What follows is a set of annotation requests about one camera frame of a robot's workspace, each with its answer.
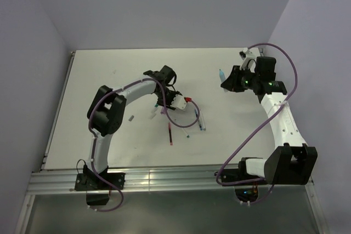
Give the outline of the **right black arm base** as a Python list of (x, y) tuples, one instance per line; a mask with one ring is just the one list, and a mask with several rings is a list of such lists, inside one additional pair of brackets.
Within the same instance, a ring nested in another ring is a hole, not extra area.
[[(248, 175), (242, 172), (239, 168), (225, 169), (220, 176), (221, 182), (233, 183), (237, 181), (245, 181), (252, 179), (259, 179), (257, 176)], [(261, 181), (250, 181), (234, 185), (235, 196), (241, 205), (250, 206), (255, 202), (259, 196), (258, 185)]]

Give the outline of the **white teal marker pen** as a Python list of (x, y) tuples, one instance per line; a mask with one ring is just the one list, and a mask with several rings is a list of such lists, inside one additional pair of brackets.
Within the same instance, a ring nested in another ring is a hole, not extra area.
[(188, 132), (185, 130), (185, 128), (181, 128), (181, 130), (183, 131), (183, 133), (185, 134), (186, 138), (190, 138), (190, 135), (188, 134)]

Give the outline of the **purple highlighter cap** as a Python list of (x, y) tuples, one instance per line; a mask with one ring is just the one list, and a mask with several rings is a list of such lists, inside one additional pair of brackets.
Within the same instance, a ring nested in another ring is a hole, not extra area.
[(166, 114), (166, 112), (167, 112), (167, 111), (166, 111), (166, 109), (165, 109), (165, 108), (163, 108), (163, 109), (161, 110), (161, 112), (160, 112), (160, 113), (161, 113), (162, 115), (165, 115), (165, 114)]

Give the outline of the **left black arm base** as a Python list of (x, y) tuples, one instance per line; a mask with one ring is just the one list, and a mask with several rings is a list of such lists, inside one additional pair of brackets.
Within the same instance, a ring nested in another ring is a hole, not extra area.
[[(102, 176), (106, 181), (114, 184), (120, 190), (124, 187), (125, 173), (107, 173)], [(113, 187), (98, 179), (95, 174), (91, 177), (80, 173), (75, 182), (75, 191), (86, 193), (86, 204), (91, 207), (102, 207), (110, 200)]]

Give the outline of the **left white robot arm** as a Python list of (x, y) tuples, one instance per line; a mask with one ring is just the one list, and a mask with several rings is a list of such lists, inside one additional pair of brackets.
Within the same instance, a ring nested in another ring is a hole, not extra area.
[(93, 135), (89, 161), (84, 165), (83, 174), (87, 184), (100, 190), (107, 183), (107, 157), (113, 134), (120, 128), (125, 108), (133, 101), (149, 94), (157, 96), (157, 104), (166, 109), (175, 110), (176, 97), (181, 93), (170, 90), (171, 81), (177, 75), (169, 66), (159, 71), (148, 70), (134, 82), (113, 89), (101, 86), (88, 110), (88, 129)]

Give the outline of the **light blue highlighter pen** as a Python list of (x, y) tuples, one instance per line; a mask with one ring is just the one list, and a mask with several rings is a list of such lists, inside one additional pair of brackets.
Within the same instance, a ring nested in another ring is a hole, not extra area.
[[(220, 86), (222, 87), (222, 83), (226, 80), (226, 77), (225, 77), (224, 72), (221, 69), (219, 69), (219, 78), (220, 78), (220, 83), (221, 83)], [(228, 90), (226, 90), (225, 88), (222, 87), (222, 89), (225, 93), (228, 92)]]

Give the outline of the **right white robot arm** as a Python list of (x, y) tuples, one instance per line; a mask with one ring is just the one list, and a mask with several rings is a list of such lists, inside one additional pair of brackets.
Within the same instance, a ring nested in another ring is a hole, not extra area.
[(259, 56), (246, 58), (235, 65), (221, 87), (230, 92), (252, 90), (265, 110), (274, 136), (274, 151), (267, 158), (244, 157), (238, 168), (228, 175), (221, 169), (216, 178), (223, 186), (305, 185), (309, 181), (318, 153), (301, 136), (288, 104), (288, 93), (282, 81), (275, 79), (276, 59)]

